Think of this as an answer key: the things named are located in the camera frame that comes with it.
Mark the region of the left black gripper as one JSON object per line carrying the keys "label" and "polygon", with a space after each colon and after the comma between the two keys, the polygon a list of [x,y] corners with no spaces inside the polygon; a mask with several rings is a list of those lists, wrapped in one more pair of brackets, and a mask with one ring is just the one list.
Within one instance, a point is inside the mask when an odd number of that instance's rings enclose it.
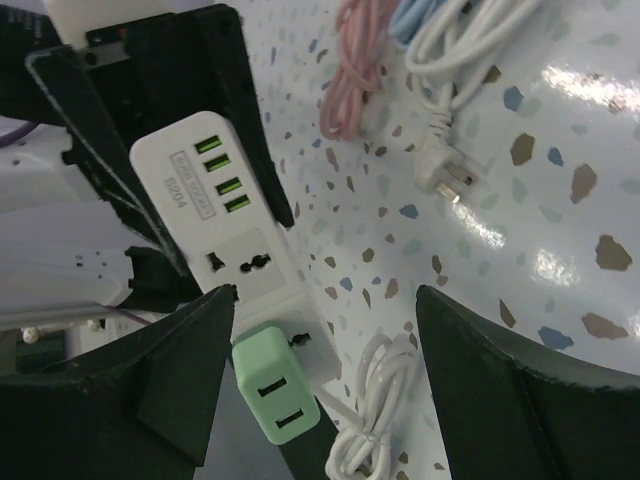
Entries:
{"label": "left black gripper", "polygon": [[[51,19],[1,8],[1,114],[62,120],[90,183],[131,231],[173,265],[185,263],[134,172],[111,118],[181,118],[213,111],[231,122],[276,221],[294,217],[268,148],[237,10],[226,4],[94,29],[88,45],[63,45]],[[79,58],[92,54],[96,88]]]}

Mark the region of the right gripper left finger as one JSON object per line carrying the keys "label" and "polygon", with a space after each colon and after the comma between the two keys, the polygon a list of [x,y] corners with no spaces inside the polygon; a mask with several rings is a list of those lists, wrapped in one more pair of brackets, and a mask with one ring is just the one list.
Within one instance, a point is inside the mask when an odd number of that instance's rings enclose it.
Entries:
{"label": "right gripper left finger", "polygon": [[234,308],[223,285],[103,347],[2,377],[2,478],[192,478],[206,458]]}

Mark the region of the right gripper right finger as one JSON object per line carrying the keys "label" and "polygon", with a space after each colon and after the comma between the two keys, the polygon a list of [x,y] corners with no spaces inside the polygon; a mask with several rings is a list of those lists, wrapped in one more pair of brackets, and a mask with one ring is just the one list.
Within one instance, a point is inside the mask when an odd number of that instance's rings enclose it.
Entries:
{"label": "right gripper right finger", "polygon": [[431,286],[416,316],[452,478],[638,478],[638,376],[551,350]]}

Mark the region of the green plug adapter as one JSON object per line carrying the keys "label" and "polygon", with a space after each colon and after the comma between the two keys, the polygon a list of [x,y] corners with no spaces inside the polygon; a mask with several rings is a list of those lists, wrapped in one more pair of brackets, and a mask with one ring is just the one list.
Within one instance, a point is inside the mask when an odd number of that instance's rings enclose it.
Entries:
{"label": "green plug adapter", "polygon": [[232,348],[237,386],[266,438],[281,446],[321,417],[307,377],[285,334],[267,325]]}

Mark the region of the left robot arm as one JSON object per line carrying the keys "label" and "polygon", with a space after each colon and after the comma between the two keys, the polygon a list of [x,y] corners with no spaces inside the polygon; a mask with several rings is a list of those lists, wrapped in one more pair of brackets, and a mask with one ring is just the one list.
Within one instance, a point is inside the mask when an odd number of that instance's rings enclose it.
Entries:
{"label": "left robot arm", "polygon": [[161,1],[54,1],[44,13],[1,9],[1,209],[95,200],[142,247],[71,247],[42,234],[1,243],[1,324],[169,313],[198,296],[135,174],[140,138],[200,111],[234,127],[266,204],[294,223],[271,159],[239,13],[178,12]]}

